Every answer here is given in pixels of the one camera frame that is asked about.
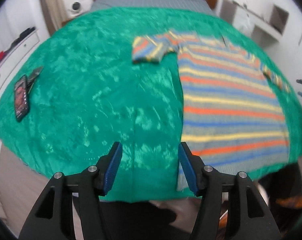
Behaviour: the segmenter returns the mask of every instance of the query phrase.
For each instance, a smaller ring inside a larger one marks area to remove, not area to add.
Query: green blanket
[[[107,200],[172,199],[176,191],[177,147],[183,94],[175,54],[159,65],[132,64],[134,37],[169,29],[221,35],[254,53],[282,74],[249,38],[216,17],[159,8],[112,8],[70,22],[30,56],[0,100],[0,139],[31,169],[50,178],[81,172],[123,144],[123,158]],[[44,69],[30,94],[30,113],[17,123],[14,83],[36,67]],[[290,159],[302,155],[302,108],[296,96],[270,84],[283,108],[290,133]],[[257,179],[285,163],[249,175]]]

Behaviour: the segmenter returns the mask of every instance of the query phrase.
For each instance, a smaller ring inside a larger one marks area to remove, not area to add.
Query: curtain
[[[40,0],[44,19],[52,35],[62,27],[62,22],[68,19],[68,15],[63,0]]]

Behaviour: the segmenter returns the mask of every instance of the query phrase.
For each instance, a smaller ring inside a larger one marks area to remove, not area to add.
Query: striped shirt
[[[169,52],[178,54],[183,90],[181,141],[193,154],[229,174],[288,161],[285,117],[267,78],[280,89],[288,85],[227,39],[195,32],[136,37],[132,60],[160,62]],[[180,165],[178,190],[185,187]]]

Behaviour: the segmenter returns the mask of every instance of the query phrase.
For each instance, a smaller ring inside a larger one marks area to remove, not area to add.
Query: phone screen
[[[25,75],[22,76],[14,86],[14,109],[18,122],[29,112],[27,78]]]

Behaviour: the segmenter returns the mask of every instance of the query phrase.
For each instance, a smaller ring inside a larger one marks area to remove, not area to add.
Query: metal bolt
[[[59,179],[60,177],[62,177],[62,172],[57,172],[57,173],[55,173],[55,174],[54,174],[54,177],[55,177],[56,179]]]
[[[206,166],[204,166],[204,170],[207,172],[210,172],[210,171],[213,171],[213,168],[210,165],[206,165]]]
[[[244,171],[240,171],[239,172],[239,176],[243,179],[245,179],[247,177],[247,174]]]
[[[95,165],[92,165],[90,167],[87,168],[89,172],[94,172],[97,170],[97,167]]]

